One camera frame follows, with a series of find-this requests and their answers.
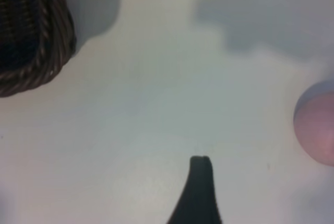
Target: tabletop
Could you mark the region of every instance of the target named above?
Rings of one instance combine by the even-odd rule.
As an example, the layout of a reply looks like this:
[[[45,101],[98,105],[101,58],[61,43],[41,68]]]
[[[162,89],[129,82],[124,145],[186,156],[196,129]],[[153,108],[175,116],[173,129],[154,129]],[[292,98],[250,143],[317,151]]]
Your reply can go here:
[[[334,0],[68,0],[78,51],[0,101],[8,223],[166,223],[207,155],[225,224],[331,223],[334,171],[299,146],[334,63]]]

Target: pink ball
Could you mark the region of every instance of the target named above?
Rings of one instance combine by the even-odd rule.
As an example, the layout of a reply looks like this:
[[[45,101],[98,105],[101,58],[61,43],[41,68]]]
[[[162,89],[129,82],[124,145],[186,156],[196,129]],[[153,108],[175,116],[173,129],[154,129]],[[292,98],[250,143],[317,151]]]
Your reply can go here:
[[[334,166],[334,92],[301,106],[295,115],[294,130],[298,141],[313,159]]]

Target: white surface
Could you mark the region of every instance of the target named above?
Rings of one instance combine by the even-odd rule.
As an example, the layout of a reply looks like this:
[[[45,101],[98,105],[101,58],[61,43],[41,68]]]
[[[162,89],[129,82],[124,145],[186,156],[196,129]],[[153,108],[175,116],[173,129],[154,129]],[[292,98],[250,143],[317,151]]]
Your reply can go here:
[[[166,223],[192,155],[211,157],[225,224],[333,222],[333,170],[303,152],[292,126],[297,99],[327,71],[322,39],[307,61],[265,37],[230,51],[225,25],[198,21],[197,4],[121,0],[116,23],[52,83],[0,101],[0,182],[14,223]],[[328,23],[330,4],[295,4],[292,24],[273,28],[301,16],[311,26],[299,52],[304,33],[330,43],[327,24],[312,22]]]

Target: brown wicker basket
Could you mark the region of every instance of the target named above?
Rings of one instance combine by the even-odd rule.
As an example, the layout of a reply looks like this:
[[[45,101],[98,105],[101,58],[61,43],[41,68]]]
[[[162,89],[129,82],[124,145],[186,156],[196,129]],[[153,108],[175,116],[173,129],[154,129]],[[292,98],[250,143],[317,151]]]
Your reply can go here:
[[[50,82],[75,45],[66,0],[0,0],[0,97]]]

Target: black pointed object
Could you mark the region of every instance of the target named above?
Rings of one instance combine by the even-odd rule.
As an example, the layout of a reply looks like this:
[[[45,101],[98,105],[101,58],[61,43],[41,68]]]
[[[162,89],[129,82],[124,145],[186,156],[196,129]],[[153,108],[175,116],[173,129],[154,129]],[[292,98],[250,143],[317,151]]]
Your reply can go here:
[[[180,200],[168,224],[222,224],[209,157],[192,157]]]

